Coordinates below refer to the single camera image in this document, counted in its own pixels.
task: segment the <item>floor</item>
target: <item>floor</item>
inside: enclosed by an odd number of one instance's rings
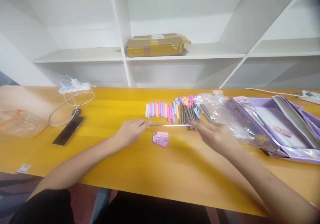
[[[15,180],[21,180],[22,183],[9,185],[6,187],[0,187],[1,191],[7,192],[10,194],[17,193],[28,193],[32,192],[38,183],[42,180],[42,177],[31,176],[27,174],[6,174],[0,173],[0,181],[2,180],[11,180],[12,183]],[[84,184],[75,184],[70,187],[68,190],[71,194],[71,207],[73,210],[75,223],[76,224],[89,224],[91,214],[94,208],[95,199],[98,193],[98,187],[84,185]],[[110,195],[109,203],[117,195],[117,190],[112,190]],[[239,212],[227,211],[222,209],[217,209],[213,207],[206,207],[210,222],[213,224],[276,224],[277,222],[270,218],[263,218],[253,215],[248,215]],[[0,220],[0,224],[8,224],[11,216],[3,218]]]

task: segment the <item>person's left hand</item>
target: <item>person's left hand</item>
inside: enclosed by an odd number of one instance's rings
[[[114,135],[122,147],[128,147],[139,140],[141,134],[149,128],[151,121],[145,122],[144,119],[125,121],[119,131]]]

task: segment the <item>sticker on table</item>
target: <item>sticker on table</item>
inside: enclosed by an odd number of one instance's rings
[[[30,165],[27,165],[27,164],[23,164],[20,169],[18,170],[18,172],[20,173],[26,173],[29,169],[30,169]]]

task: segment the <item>orange plastic bag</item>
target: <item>orange plastic bag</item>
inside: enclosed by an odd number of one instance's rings
[[[0,132],[19,137],[33,137],[46,128],[48,122],[26,110],[0,111]]]

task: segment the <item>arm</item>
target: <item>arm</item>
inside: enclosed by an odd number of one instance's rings
[[[113,137],[71,157],[53,169],[36,187],[31,197],[45,189],[65,189],[79,182],[95,165],[130,146],[150,126],[143,119],[126,121]]]
[[[204,121],[191,124],[205,143],[224,156],[247,179],[274,218],[281,223],[317,223],[318,210],[247,152],[227,126]]]

